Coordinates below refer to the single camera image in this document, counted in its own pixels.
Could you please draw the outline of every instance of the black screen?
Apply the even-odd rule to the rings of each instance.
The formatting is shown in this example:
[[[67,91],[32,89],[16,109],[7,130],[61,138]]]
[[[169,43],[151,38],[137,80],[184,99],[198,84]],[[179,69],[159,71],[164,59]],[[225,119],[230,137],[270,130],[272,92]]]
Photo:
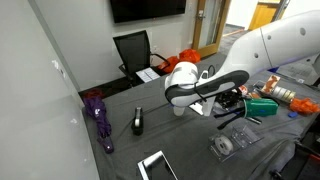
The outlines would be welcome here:
[[[184,14],[186,0],[110,0],[115,23]]]

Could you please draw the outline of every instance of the green object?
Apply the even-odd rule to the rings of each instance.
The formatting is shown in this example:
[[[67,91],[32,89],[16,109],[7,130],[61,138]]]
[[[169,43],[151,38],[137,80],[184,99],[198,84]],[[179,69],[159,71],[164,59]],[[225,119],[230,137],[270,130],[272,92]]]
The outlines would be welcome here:
[[[272,99],[250,99],[244,100],[244,117],[270,116],[277,114],[278,104]]]

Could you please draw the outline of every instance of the phone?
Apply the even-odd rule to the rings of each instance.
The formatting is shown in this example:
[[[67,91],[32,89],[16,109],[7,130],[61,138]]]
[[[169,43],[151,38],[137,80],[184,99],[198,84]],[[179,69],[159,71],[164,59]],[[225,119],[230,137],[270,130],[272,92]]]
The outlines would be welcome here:
[[[178,180],[162,151],[138,163],[143,180]]]
[[[195,112],[197,112],[198,114],[203,115],[202,105],[201,105],[201,104],[199,104],[199,103],[194,103],[194,104],[191,104],[189,107],[190,107],[192,110],[194,110]]]

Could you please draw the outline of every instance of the black chair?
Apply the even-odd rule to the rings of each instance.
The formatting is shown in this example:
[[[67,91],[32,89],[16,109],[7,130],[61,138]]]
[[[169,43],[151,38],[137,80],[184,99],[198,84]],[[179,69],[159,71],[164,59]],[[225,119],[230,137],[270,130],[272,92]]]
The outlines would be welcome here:
[[[150,67],[150,56],[155,55],[166,61],[167,65],[170,65],[164,57],[159,54],[151,53],[149,38],[145,30],[114,37],[113,40],[123,61],[123,64],[119,66],[119,69],[126,75],[131,86],[143,83],[136,75],[136,72]],[[164,74],[156,67],[151,68],[159,75]]]

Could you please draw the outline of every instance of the table surface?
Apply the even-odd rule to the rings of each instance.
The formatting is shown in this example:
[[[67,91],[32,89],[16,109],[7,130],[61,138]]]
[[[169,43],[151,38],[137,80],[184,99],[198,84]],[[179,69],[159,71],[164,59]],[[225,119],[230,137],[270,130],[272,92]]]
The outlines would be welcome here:
[[[224,59],[225,55],[216,54],[212,59],[198,63],[199,75],[212,61],[221,65]],[[270,72],[259,73],[251,77],[247,85],[258,80],[267,81],[270,75]],[[164,80],[165,77],[161,77],[104,100],[112,125],[111,138],[115,147],[112,154],[103,151],[96,141],[96,124],[86,117],[101,179],[140,179],[137,163],[159,150],[163,151],[179,180],[270,179],[269,170],[282,169],[294,154],[293,141],[303,136],[317,116],[299,115],[290,119],[287,116],[289,109],[280,106],[277,115],[261,117],[261,125],[242,118],[234,121],[223,130],[224,133],[228,134],[233,126],[250,124],[263,139],[220,163],[208,149],[208,137],[218,133],[216,127],[233,115],[215,119],[186,108],[184,115],[175,116],[164,97]],[[278,86],[293,90],[300,97],[319,98],[319,92],[284,78]],[[146,113],[141,136],[133,135],[130,127],[136,107],[142,107]]]

